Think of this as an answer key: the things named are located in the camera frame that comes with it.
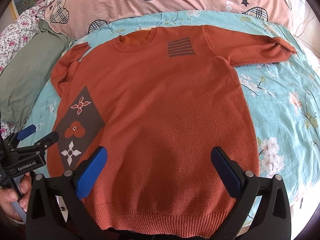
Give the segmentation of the person's left hand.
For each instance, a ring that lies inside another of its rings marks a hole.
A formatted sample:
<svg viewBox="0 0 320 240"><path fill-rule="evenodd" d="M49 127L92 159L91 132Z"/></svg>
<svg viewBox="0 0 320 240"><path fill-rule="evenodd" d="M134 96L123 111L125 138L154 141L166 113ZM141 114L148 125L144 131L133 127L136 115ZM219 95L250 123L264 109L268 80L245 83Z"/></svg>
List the person's left hand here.
<svg viewBox="0 0 320 240"><path fill-rule="evenodd" d="M22 193L21 199L19 199L18 194L14 189L1 187L1 209L10 219L23 222L12 203L18 201L20 207L27 212L31 188L31 176L29 172L26 173L20 181L20 191Z"/></svg>

